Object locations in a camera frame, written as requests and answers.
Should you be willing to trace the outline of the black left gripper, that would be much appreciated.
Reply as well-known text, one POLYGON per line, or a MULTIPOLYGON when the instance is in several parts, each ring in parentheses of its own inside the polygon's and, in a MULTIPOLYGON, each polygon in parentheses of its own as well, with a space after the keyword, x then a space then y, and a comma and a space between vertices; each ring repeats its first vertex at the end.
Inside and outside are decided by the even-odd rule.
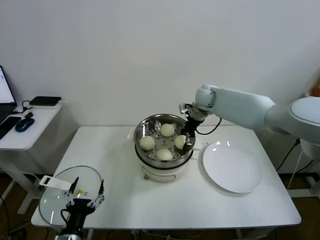
POLYGON ((67 220, 68 224, 84 224, 86 217, 95 211, 94 206, 99 206, 104 200, 104 180, 101 181, 98 190, 97 197, 92 201, 84 198, 76 198, 73 200, 74 192, 78 183, 79 177, 70 185, 69 190, 64 192, 67 200, 66 210, 69 213, 69 218, 67 220))

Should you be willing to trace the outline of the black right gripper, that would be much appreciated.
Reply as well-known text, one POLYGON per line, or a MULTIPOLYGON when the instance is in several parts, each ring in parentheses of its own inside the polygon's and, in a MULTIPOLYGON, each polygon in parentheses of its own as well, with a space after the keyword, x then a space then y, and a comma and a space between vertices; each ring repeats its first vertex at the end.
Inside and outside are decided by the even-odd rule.
POLYGON ((186 133, 184 134, 184 142, 183 148, 181 150, 182 153, 188 153, 193 150, 194 142, 191 142, 190 137, 195 137, 195 132, 197 127, 201 125, 206 117, 207 112, 199 109, 189 109, 186 113, 186 123, 184 130, 186 133))

